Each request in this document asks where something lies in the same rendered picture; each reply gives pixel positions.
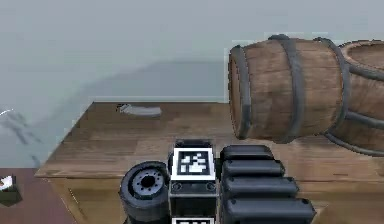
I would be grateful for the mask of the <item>brown wooden table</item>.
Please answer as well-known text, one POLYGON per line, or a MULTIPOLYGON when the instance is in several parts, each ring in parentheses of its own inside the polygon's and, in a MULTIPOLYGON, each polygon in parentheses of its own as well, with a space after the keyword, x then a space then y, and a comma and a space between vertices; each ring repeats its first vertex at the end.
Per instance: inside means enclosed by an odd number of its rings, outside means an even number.
MULTIPOLYGON (((221 103, 162 103, 158 117, 89 106, 38 170, 77 224, 123 224, 118 189, 124 174, 146 160, 164 161, 178 138, 203 138, 217 150, 236 143, 229 107, 221 103)), ((322 137, 272 144, 300 196, 318 210, 315 224, 384 224, 384 159, 335 146, 322 137)))

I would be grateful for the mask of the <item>brown wooden barrel lying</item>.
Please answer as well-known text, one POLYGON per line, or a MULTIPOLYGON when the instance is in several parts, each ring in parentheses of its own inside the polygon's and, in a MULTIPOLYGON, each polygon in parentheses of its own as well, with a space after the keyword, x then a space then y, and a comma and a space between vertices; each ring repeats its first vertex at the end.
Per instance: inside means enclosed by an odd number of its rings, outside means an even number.
POLYGON ((344 120, 349 66, 327 38, 277 34, 230 50, 228 90, 237 138, 286 144, 329 132, 344 120))

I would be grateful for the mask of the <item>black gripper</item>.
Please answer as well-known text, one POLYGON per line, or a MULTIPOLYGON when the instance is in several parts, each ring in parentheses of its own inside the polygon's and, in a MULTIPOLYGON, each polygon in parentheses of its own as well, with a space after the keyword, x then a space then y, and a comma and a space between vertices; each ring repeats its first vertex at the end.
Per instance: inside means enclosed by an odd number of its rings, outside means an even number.
POLYGON ((124 224, 170 224, 168 186, 165 163, 147 161, 133 166, 119 189, 127 216, 124 224))

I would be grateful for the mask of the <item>brown wooden barrel upright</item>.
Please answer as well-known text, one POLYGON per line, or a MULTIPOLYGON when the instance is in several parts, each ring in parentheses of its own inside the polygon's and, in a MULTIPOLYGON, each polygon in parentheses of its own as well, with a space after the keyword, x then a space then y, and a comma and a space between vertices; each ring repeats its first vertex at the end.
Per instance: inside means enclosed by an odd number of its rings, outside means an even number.
POLYGON ((351 151, 384 157, 384 40, 339 46, 350 71, 350 100, 344 120, 325 136, 351 151))

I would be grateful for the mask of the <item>dark box with white top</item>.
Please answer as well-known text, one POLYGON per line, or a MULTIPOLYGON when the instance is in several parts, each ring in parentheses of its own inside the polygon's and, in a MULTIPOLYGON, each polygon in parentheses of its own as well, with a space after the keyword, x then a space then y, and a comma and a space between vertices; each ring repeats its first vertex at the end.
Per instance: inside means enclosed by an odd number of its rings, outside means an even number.
POLYGON ((10 207, 22 201, 14 175, 0 177, 0 204, 10 207))

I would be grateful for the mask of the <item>grey flat object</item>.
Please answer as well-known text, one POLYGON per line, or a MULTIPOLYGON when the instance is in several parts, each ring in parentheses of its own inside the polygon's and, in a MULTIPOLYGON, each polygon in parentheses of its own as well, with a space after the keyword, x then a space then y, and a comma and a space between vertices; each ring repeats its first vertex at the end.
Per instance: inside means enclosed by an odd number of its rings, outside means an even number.
POLYGON ((143 106, 135 106, 132 104, 122 104, 117 107, 117 111, 119 113, 135 115, 135 116, 149 116, 149 117, 157 117, 162 114, 162 110, 160 107, 143 107, 143 106))

